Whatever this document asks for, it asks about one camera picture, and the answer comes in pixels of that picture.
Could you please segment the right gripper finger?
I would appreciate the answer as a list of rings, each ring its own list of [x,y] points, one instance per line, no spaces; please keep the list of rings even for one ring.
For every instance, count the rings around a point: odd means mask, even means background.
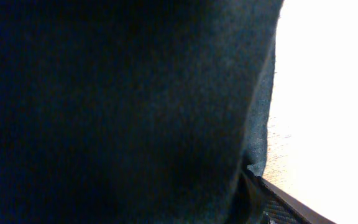
[[[242,173],[242,182],[249,199],[248,223],[335,224],[249,170]]]

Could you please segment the black trousers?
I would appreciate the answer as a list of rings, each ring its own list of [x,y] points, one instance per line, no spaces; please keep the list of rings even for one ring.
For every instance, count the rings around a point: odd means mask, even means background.
[[[281,1],[0,1],[0,223],[249,223]]]

